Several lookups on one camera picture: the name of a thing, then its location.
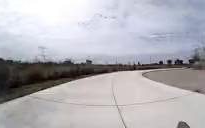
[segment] dark object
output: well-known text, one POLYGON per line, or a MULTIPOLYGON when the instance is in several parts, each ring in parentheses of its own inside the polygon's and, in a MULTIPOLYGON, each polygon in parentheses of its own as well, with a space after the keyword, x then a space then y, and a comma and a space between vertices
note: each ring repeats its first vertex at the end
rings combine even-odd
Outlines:
POLYGON ((163 65, 163 61, 159 61, 159 65, 163 65))
POLYGON ((172 60, 167 60, 168 65, 172 65, 172 60))
POLYGON ((180 121, 177 125, 177 128, 190 128, 187 123, 180 121))

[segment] distant building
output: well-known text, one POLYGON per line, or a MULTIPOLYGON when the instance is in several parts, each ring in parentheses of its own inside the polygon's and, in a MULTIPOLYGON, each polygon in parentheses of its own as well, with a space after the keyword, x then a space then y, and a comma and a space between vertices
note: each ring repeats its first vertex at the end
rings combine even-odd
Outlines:
POLYGON ((86 64, 92 64, 93 63, 93 61, 92 60, 86 60, 86 64))

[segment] gray pavement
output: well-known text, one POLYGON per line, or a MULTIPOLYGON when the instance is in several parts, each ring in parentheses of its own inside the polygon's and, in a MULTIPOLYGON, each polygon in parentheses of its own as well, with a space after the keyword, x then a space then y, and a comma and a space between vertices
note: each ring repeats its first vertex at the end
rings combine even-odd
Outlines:
POLYGON ((205 94, 205 71, 192 69, 163 70, 149 72, 145 77, 191 91, 205 94))
POLYGON ((205 128, 205 95, 142 77, 93 76, 0 105, 0 128, 205 128))

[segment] dry vegetation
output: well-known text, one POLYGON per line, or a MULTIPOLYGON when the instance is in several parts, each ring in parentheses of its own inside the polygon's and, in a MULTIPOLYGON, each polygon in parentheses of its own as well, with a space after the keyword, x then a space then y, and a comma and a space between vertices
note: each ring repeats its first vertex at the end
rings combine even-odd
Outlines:
POLYGON ((0 103, 90 75, 167 67, 172 66, 163 64, 87 65, 71 62, 24 63, 0 58, 0 103))

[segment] sky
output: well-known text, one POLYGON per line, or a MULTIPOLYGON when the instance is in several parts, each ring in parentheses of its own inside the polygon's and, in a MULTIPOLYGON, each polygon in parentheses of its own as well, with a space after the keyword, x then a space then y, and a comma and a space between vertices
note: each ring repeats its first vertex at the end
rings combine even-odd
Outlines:
POLYGON ((4 58, 148 62, 204 43, 205 0, 0 0, 4 58))

